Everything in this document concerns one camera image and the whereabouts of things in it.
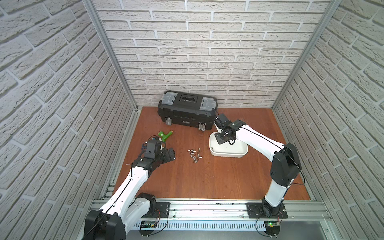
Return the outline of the white plastic storage box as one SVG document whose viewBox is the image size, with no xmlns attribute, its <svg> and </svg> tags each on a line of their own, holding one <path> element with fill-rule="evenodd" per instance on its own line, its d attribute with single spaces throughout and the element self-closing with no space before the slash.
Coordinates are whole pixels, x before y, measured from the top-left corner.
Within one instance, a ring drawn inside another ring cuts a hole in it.
<svg viewBox="0 0 384 240">
<path fill-rule="evenodd" d="M 242 158 L 248 153 L 248 145 L 242 141 L 237 141 L 233 145 L 229 142 L 219 145 L 215 134 L 211 133 L 209 139 L 209 149 L 215 157 Z"/>
</svg>

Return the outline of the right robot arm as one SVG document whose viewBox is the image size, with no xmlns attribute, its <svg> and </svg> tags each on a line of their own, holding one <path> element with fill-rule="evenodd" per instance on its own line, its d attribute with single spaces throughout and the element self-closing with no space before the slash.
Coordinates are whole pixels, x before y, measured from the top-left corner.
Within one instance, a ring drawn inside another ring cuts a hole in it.
<svg viewBox="0 0 384 240">
<path fill-rule="evenodd" d="M 270 169 L 272 181 L 262 199 L 261 212 L 268 217 L 276 216 L 280 212 L 288 189 L 295 184 L 295 179 L 302 173 L 296 146 L 274 141 L 241 120 L 230 121 L 225 114 L 216 116 L 214 122 L 218 130 L 215 134 L 218 144 L 233 145 L 236 141 L 241 141 L 260 152 L 272 163 Z"/>
</svg>

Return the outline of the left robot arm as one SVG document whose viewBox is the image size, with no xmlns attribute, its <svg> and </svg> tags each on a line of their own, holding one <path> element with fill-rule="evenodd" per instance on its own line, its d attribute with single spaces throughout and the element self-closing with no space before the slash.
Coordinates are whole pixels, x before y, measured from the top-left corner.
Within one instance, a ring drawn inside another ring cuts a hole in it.
<svg viewBox="0 0 384 240">
<path fill-rule="evenodd" d="M 113 196 L 85 219 L 84 240 L 125 240 L 127 233 L 145 215 L 158 214 L 156 197 L 138 191 L 160 165 L 176 159 L 174 149 L 158 137 L 147 141 L 131 170 Z"/>
</svg>

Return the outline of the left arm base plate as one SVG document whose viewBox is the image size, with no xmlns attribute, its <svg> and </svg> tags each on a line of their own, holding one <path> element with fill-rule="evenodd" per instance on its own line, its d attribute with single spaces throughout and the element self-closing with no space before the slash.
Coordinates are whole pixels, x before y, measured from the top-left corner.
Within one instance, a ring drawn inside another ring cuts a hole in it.
<svg viewBox="0 0 384 240">
<path fill-rule="evenodd" d="M 154 205 L 150 206 L 150 210 L 147 214 L 142 216 L 142 218 L 157 218 L 159 215 L 163 218 L 164 213 L 169 215 L 170 202 L 156 202 Z"/>
</svg>

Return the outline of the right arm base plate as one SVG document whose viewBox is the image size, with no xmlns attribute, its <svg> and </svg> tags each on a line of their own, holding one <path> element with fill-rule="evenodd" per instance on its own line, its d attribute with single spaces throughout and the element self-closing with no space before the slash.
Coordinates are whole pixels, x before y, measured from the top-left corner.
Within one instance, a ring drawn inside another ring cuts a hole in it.
<svg viewBox="0 0 384 240">
<path fill-rule="evenodd" d="M 287 219 L 288 214 L 283 203 L 277 207 L 271 207 L 267 203 L 246 203 L 248 215 L 250 219 Z"/>
</svg>

